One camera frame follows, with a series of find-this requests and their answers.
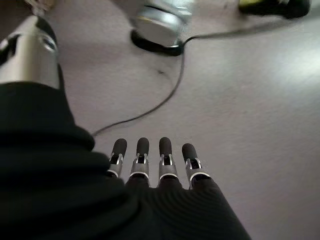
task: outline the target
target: black wire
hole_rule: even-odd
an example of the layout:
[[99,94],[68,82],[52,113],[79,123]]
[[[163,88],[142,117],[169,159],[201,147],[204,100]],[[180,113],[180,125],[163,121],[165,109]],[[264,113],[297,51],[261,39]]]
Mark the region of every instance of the black wire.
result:
[[265,33],[265,32],[269,32],[271,30],[276,30],[276,29],[280,29],[283,27],[287,27],[289,25],[292,24],[296,24],[297,22],[300,22],[299,20],[295,20],[295,21],[289,21],[289,20],[279,20],[277,22],[269,22],[269,23],[265,23],[262,24],[260,26],[256,26],[256,27],[250,27],[247,29],[240,29],[240,30],[235,30],[235,31],[230,31],[230,32],[214,32],[214,33],[210,33],[210,34],[202,34],[202,35],[195,35],[192,37],[189,37],[186,41],[184,41],[184,43],[182,44],[183,47],[183,51],[181,54],[181,68],[180,68],[180,74],[178,77],[178,80],[174,86],[174,88],[172,89],[172,91],[170,92],[170,94],[162,101],[160,102],[157,106],[155,106],[154,108],[150,109],[149,111],[142,113],[136,117],[127,119],[127,120],[123,120],[123,121],[118,121],[115,123],[112,123],[108,126],[102,127],[99,130],[95,131],[94,133],[92,133],[93,137],[96,137],[98,135],[100,135],[102,132],[104,132],[107,129],[110,129],[114,126],[120,125],[120,124],[124,124],[124,123],[128,123],[140,118],[143,118],[146,115],[149,115],[153,112],[155,112],[156,110],[158,110],[159,108],[161,108],[165,103],[167,103],[172,96],[176,93],[182,78],[184,76],[184,70],[185,70],[185,46],[188,42],[195,40],[195,39],[199,39],[199,40],[205,40],[205,39],[227,39],[227,38],[235,38],[235,37],[245,37],[248,35],[252,35],[252,34],[260,34],[260,33]]

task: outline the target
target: robot finger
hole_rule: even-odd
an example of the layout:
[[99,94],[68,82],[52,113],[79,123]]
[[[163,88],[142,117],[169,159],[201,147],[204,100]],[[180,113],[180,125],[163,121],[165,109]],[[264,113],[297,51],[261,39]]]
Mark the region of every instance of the robot finger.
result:
[[195,147],[186,143],[182,147],[182,154],[185,162],[185,171],[189,181],[189,189],[202,190],[207,188],[217,188],[217,184],[204,169],[198,159]]
[[110,168],[106,175],[110,178],[118,178],[122,171],[123,160],[127,150],[127,141],[123,138],[115,141],[110,156]]
[[149,187],[149,141],[142,137],[139,139],[136,146],[136,155],[132,163],[131,173],[127,186],[143,186]]
[[163,137],[159,142],[160,162],[159,162],[159,184],[160,189],[182,189],[179,182],[176,164],[172,156],[171,141]]

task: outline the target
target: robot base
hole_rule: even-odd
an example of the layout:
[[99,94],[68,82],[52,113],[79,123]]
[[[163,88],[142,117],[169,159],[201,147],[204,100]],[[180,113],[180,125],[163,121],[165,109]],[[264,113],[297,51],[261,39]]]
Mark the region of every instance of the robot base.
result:
[[146,40],[141,37],[135,30],[131,31],[131,40],[134,45],[143,50],[147,50],[153,53],[161,53],[168,56],[179,56],[182,54],[184,47],[181,40],[178,41],[176,46],[165,47],[155,42]]

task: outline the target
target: gray floor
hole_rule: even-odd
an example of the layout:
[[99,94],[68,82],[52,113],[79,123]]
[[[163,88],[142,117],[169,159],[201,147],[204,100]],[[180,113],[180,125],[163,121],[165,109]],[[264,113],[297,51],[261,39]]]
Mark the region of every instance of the gray floor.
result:
[[[48,18],[80,126],[93,132],[166,97],[177,80],[179,57],[134,47],[127,20],[109,1],[58,2]],[[0,8],[4,37],[28,11],[18,2]],[[316,15],[319,8],[312,11]],[[234,0],[198,0],[184,35],[278,20],[240,16]],[[181,147],[193,143],[253,239],[320,239],[319,24],[313,18],[266,34],[191,42],[177,94],[154,114],[97,137],[95,150],[109,154],[116,139],[127,139],[126,180],[137,140],[147,137],[156,186],[158,142],[167,136],[187,187]]]

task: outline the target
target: black sleeve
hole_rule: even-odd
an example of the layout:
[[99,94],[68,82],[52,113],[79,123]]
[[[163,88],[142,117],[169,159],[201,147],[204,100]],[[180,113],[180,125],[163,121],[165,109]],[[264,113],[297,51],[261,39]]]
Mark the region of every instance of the black sleeve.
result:
[[221,191],[131,191],[75,125],[66,96],[0,85],[3,239],[249,239]]

